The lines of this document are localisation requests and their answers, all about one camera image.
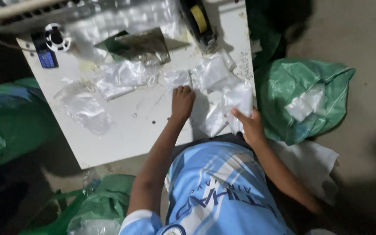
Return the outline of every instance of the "hand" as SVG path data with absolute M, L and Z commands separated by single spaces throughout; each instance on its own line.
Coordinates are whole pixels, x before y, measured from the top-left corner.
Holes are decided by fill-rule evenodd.
M 230 112 L 242 122 L 243 138 L 252 148 L 267 145 L 261 115 L 255 107 L 253 107 L 251 117 L 246 117 L 236 108 L 231 109 Z
M 185 123 L 191 116 L 194 100 L 195 93 L 189 86 L 179 86 L 173 89 L 171 118 Z

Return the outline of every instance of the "person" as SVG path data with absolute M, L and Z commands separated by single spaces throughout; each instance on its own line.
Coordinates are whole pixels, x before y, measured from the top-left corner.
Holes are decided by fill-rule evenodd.
M 265 175 L 285 195 L 321 213 L 317 200 L 269 148 L 255 108 L 250 117 L 237 109 L 231 112 L 243 123 L 244 145 L 258 161 L 248 148 L 222 141 L 188 147 L 172 159 L 194 100 L 188 86 L 173 90 L 172 115 L 134 180 L 120 235 L 293 234 L 275 205 Z M 162 225 L 159 212 L 165 178 L 169 210 Z

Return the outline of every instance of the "electrical wire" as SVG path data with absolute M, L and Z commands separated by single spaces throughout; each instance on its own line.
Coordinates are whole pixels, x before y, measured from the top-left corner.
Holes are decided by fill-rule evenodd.
M 1 45 L 4 45 L 4 46 L 6 46 L 6 47 L 12 48 L 12 49 L 17 49 L 17 50 L 22 50 L 22 51 L 28 51 L 28 52 L 36 52 L 36 50 L 22 48 L 22 47 L 19 46 L 19 45 L 11 45 L 11 44 L 7 44 L 6 42 L 4 42 L 4 41 L 2 41 L 2 40 L 0 40 L 0 44 L 1 44 Z

